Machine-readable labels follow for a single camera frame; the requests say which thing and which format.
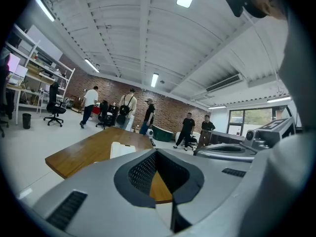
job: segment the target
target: air conditioner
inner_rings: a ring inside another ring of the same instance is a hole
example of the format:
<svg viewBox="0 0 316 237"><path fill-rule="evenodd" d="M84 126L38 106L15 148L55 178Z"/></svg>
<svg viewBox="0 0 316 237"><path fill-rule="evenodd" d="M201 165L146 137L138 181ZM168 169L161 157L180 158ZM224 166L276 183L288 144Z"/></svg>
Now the air conditioner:
<svg viewBox="0 0 316 237"><path fill-rule="evenodd" d="M210 86L209 88L206 89L206 91L212 92L212 91L227 87L229 85L232 85L232 84L240 82L240 81L242 81L242 76L241 76L241 74L237 74L233 77L229 77L223 81L220 81L220 82Z"/></svg>

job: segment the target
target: brick wall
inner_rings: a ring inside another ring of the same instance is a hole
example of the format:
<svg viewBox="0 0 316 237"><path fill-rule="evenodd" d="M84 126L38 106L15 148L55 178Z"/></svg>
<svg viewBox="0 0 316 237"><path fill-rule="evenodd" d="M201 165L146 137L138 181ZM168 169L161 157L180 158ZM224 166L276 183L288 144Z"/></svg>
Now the brick wall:
<svg viewBox="0 0 316 237"><path fill-rule="evenodd" d="M142 91L140 88L125 83L88 75L64 55L60 61L70 68L76 68L66 92L68 97L71 95L83 97L85 95L84 89L89 90L94 86L98 86L99 100L107 100L109 104L113 104L114 102L118 103L121 96L127 94L130 88L134 88L136 91L137 110L133 126L141 126L143 123L146 109L148 108L144 100L147 97L151 97L156 109L154 125L172 132L178 132L182 128L183 119L188 112L191 112L192 118L196 123L195 131L201 131L201 124L204 121L204 116L207 114L204 110L148 90Z"/></svg>

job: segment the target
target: trash can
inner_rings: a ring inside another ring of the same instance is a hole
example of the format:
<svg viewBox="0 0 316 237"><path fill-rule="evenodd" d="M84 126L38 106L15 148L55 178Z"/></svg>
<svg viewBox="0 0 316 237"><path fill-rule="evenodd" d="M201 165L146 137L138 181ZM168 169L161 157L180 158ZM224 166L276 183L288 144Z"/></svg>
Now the trash can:
<svg viewBox="0 0 316 237"><path fill-rule="evenodd" d="M22 118L23 118L23 128L30 129L30 127L31 127L31 114L23 113Z"/></svg>

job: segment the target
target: vent grille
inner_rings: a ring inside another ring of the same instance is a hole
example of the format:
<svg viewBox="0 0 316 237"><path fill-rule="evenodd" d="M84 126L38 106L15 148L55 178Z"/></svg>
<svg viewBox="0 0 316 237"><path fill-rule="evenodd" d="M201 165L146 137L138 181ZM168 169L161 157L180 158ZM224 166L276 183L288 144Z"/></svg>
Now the vent grille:
<svg viewBox="0 0 316 237"><path fill-rule="evenodd" d="M236 82L238 82L238 81L241 81L241 76L240 76L240 74L235 75L235 76L233 76L233 77L230 77L230 78L228 78L228 79L226 79L226 80L223 80L223 81L221 81L221 82L219 82L219 83L217 83L217 84L214 84L214 85L212 85L211 87L207 88L206 91L214 91L214 90L223 88L223 87L225 87L225 86L228 86L228 85L230 85L230 84L236 83Z"/></svg>
<svg viewBox="0 0 316 237"><path fill-rule="evenodd" d="M232 168L225 168L222 172L228 175L238 176L241 178L244 177L246 174L246 171L241 171L241 170L232 169Z"/></svg>
<svg viewBox="0 0 316 237"><path fill-rule="evenodd" d="M65 230L87 196L85 193L71 192L46 221L60 230Z"/></svg>

